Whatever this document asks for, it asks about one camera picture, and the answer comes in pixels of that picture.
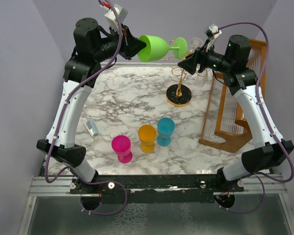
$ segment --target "pink cup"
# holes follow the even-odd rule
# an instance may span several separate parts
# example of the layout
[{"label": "pink cup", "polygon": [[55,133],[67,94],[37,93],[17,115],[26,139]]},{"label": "pink cup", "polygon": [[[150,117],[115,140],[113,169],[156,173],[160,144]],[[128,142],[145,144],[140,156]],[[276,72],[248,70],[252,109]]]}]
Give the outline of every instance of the pink cup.
[{"label": "pink cup", "polygon": [[132,160],[131,140],[127,136],[114,137],[111,146],[121,163],[129,163]]}]

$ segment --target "green cup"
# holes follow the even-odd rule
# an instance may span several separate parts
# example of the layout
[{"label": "green cup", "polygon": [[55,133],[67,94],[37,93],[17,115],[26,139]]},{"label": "green cup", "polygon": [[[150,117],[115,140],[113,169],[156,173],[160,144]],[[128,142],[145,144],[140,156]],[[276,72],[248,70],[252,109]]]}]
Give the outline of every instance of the green cup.
[{"label": "green cup", "polygon": [[181,37],[175,39],[172,47],[164,39],[157,36],[142,35],[139,40],[147,45],[137,54],[142,62],[160,60],[169,50],[173,50],[173,54],[177,59],[182,59],[187,52],[187,42]]}]

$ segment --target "gray wall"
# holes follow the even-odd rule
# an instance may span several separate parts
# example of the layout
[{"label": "gray wall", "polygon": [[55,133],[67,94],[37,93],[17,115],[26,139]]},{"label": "gray wall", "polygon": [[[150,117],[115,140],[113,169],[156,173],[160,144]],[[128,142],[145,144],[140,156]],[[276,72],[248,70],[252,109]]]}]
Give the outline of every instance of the gray wall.
[{"label": "gray wall", "polygon": [[[105,10],[97,0],[33,0],[65,60],[74,47],[73,31],[81,18],[92,17],[108,29]],[[206,40],[204,29],[212,23],[219,26],[237,21],[263,24],[276,0],[114,0],[128,10],[124,24],[136,37],[151,34],[170,41],[177,37]],[[224,52],[229,36],[237,32],[256,37],[258,30],[237,26],[224,31],[218,47]]]},{"label": "gray wall", "polygon": [[0,0],[0,235],[17,234],[64,60],[31,0]]},{"label": "gray wall", "polygon": [[[266,103],[284,138],[294,142],[294,0],[279,0],[264,27],[270,41]],[[290,156],[294,162],[294,151]],[[280,170],[289,177],[287,161]],[[294,180],[287,188],[294,212]]]}]

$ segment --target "blue cup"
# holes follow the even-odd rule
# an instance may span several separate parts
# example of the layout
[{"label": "blue cup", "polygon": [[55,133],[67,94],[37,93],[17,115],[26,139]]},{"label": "blue cup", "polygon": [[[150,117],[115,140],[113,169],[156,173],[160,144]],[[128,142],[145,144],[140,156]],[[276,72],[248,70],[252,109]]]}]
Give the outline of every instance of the blue cup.
[{"label": "blue cup", "polygon": [[171,143],[171,135],[175,129],[174,121],[171,118],[163,117],[158,121],[157,129],[157,143],[160,146],[168,146]]}]

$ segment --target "marble table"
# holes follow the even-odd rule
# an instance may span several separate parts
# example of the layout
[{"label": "marble table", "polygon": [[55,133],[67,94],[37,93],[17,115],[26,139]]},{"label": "marble table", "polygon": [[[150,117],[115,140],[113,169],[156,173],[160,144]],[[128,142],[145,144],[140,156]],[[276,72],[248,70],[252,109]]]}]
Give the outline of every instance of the marble table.
[{"label": "marble table", "polygon": [[[166,89],[178,83],[172,67],[119,67],[102,73],[83,108],[76,131],[76,143],[87,148],[86,159],[99,174],[209,174],[231,164],[253,148],[251,143],[237,153],[228,153],[198,143],[212,83],[206,77],[188,76],[184,84],[193,94],[185,107],[174,107],[165,98]],[[138,129],[144,124],[156,127],[162,117],[174,120],[171,144],[145,154],[140,150]],[[92,137],[83,122],[92,118],[99,135]],[[132,141],[133,160],[122,164],[111,148],[117,135]],[[49,174],[55,175],[62,164],[50,161]]]}]

